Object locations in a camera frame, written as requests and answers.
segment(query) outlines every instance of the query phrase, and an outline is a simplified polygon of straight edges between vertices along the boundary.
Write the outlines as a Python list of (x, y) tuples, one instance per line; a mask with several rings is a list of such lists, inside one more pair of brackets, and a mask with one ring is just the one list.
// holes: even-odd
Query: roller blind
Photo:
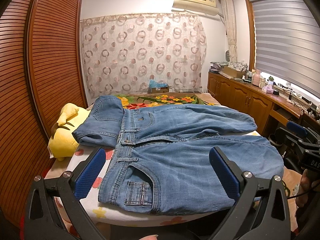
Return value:
[(303, 0), (250, 0), (255, 67), (320, 97), (320, 28)]

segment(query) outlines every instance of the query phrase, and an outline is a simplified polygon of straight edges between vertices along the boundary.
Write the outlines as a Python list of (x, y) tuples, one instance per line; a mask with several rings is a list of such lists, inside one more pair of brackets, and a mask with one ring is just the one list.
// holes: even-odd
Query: wooden wardrobe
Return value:
[(87, 108), (81, 0), (12, 0), (0, 18), (0, 207), (19, 226), (30, 184), (51, 167), (50, 129), (66, 103)]

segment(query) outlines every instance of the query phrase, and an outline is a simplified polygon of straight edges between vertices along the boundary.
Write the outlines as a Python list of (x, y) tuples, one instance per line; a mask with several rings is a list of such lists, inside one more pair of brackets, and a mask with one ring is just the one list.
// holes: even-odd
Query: hand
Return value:
[(158, 235), (152, 235), (152, 236), (145, 236), (141, 238), (140, 240), (157, 240)]
[[(311, 182), (310, 179), (307, 177), (307, 171), (308, 170), (304, 170), (304, 172), (302, 174), (302, 177), (300, 180), (299, 191), (298, 191), (297, 195), (308, 191), (309, 189), (311, 189), (311, 187), (315, 186), (316, 184), (318, 184), (320, 182), (320, 180)], [(316, 187), (314, 189), (314, 191), (320, 192), (320, 186)], [(296, 198), (296, 205), (298, 207), (303, 207), (305, 205), (305, 203), (307, 203), (307, 202), (308, 202), (308, 194), (305, 194), (305, 195), (302, 195), (302, 196)]]

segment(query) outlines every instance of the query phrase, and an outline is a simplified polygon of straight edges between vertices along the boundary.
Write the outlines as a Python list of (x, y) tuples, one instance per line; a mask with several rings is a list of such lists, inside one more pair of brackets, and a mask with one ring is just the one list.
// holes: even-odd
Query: desk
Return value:
[(208, 92), (222, 105), (249, 114), (254, 118), (257, 132), (268, 137), (288, 121), (301, 123), (301, 109), (281, 95), (262, 92), (250, 83), (230, 80), (220, 74), (209, 73)]

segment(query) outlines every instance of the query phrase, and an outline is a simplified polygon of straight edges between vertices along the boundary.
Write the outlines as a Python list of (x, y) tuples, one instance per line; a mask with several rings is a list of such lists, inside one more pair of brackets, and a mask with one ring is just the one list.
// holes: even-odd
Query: bed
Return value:
[[(161, 104), (172, 104), (172, 103), (193, 103), (193, 104), (206, 104), (212, 105), (213, 107), (225, 107), (221, 106), (210, 94), (183, 94), (181, 97), (180, 93), (166, 93), (165, 95), (119, 95), (122, 100), (123, 107), (128, 109), (134, 109), (135, 107), (146, 107), (146, 106), (159, 106)], [(254, 135), (259, 134), (254, 131), (251, 133), (241, 135)], [(63, 162), (55, 162), (54, 166), (48, 172), (46, 178), (53, 178), (60, 176), (64, 171), (73, 171), (74, 168), (83, 160), (85, 160), (92, 152), (93, 147), (79, 145), (72, 158), (66, 158)], [(96, 181), (92, 185), (88, 196), (85, 199), (80, 200), (82, 206), (95, 223), (107, 223), (120, 226), (131, 226), (131, 227), (151, 227), (151, 226), (163, 226), (172, 225), (177, 223), (183, 223), (190, 220), (194, 220), (208, 214), (196, 214), (186, 216), (164, 216), (164, 215), (149, 215), (140, 214), (134, 212), (127, 212), (119, 207), (111, 204), (105, 204), (98, 202), (98, 192), (100, 183), (107, 171), (110, 160), (113, 155), (113, 149), (105, 149), (106, 162), (98, 175)], [(301, 175), (288, 170), (285, 168), (284, 171), (284, 183), (287, 195), (293, 195), (297, 191), (297, 184), (300, 182)], [(62, 218), (67, 224), (70, 223), (68, 216), (63, 208), (63, 204), (60, 198), (56, 198), (56, 203), (59, 208)], [(289, 200), (290, 215), (291, 215), (291, 230), (294, 231), (297, 228), (295, 220), (295, 201), (294, 199)]]

